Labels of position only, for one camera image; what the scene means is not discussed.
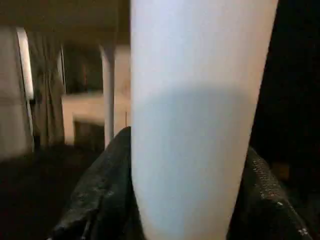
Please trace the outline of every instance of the dark floor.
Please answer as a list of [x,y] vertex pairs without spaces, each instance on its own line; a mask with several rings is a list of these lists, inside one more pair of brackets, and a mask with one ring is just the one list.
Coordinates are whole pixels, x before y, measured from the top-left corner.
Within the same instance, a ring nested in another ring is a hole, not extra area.
[[0,163],[0,239],[44,240],[99,153],[55,146]]

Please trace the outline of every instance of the curtain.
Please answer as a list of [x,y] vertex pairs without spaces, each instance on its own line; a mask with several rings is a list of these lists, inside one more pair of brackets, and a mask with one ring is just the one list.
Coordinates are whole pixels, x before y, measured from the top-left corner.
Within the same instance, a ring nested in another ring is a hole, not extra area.
[[35,105],[33,128],[41,147],[64,142],[62,94],[57,59],[61,44],[52,37],[27,32]]

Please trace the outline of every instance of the white cylindrical object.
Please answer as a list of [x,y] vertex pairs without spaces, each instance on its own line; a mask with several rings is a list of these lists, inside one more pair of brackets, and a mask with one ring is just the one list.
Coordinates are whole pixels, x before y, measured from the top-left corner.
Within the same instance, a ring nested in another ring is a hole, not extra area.
[[226,238],[276,8],[132,1],[132,180],[148,240]]
[[104,103],[104,145],[114,138],[115,122],[115,51],[114,46],[100,46]]

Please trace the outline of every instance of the wall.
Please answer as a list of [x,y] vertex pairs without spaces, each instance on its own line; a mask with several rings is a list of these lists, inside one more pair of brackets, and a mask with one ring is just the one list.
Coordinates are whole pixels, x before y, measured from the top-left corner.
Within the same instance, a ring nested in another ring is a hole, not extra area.
[[[114,134],[130,125],[130,48],[118,46],[115,53]],[[62,97],[64,136],[67,144],[74,143],[74,118],[104,124],[103,93],[81,93]]]
[[0,28],[0,160],[32,147],[18,38],[14,29]]

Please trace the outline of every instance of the dark fabric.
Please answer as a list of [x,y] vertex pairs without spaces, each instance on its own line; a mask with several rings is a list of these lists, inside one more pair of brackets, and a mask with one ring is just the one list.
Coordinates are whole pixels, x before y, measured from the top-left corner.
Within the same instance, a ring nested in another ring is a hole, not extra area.
[[247,152],[229,234],[231,240],[313,239],[268,164],[252,148]]
[[121,235],[133,204],[130,136],[130,127],[120,131],[82,176],[53,230],[53,239],[115,239]]
[[[145,239],[131,182],[130,134],[129,127],[122,130],[86,171],[51,239]],[[268,164],[251,148],[228,239],[313,239]]]
[[61,44],[37,32],[27,32],[35,105],[32,112],[34,135],[42,147],[64,141],[61,96],[63,83],[57,59]]

